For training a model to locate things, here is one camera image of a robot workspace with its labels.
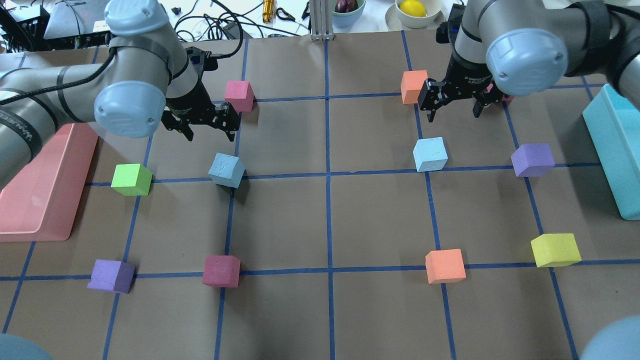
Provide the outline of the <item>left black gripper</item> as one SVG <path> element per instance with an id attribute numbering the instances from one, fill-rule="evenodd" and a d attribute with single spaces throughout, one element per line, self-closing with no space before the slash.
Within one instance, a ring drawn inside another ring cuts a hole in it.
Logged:
<path id="1" fill-rule="evenodd" d="M 167 97 L 166 107 L 161 117 L 162 125 L 168 132 L 180 133 L 189 142 L 194 141 L 190 125 L 206 125 L 220 130 L 230 142 L 235 141 L 240 130 L 242 120 L 233 105 L 230 102 L 213 104 L 201 80 L 197 80 L 185 95 Z"/>

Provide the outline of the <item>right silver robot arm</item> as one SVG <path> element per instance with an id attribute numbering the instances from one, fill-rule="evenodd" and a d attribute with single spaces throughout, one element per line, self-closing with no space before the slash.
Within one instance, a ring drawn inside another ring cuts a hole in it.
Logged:
<path id="1" fill-rule="evenodd" d="M 436 32 L 449 44 L 445 77 L 426 79 L 418 107 L 435 112 L 475 100 L 473 115 L 502 96 L 545 91 L 561 78 L 602 74 L 639 106 L 639 7 L 602 0 L 550 9 L 541 0 L 468 0 L 454 4 Z"/>

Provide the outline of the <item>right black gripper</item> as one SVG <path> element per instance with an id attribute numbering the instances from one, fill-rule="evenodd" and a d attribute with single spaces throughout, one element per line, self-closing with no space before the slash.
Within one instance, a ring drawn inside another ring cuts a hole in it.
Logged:
<path id="1" fill-rule="evenodd" d="M 500 103 L 504 96 L 486 63 L 474 63 L 453 52 L 445 77 L 440 81 L 427 78 L 423 82 L 418 105 L 419 110 L 428 113 L 429 123 L 433 123 L 437 110 L 453 101 L 474 98 L 472 114 L 479 118 L 486 107 Z"/>

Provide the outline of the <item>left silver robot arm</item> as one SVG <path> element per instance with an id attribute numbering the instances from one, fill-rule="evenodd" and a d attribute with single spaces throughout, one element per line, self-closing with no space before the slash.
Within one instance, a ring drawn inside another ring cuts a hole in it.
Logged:
<path id="1" fill-rule="evenodd" d="M 102 64 L 19 68 L 1 74 L 1 186 L 32 162 L 60 128 L 97 122 L 144 138 L 160 125 L 192 141 L 191 125 L 234 141 L 240 116 L 215 105 L 202 82 L 218 55 L 185 48 L 157 0 L 112 0 L 103 12 L 113 37 Z"/>

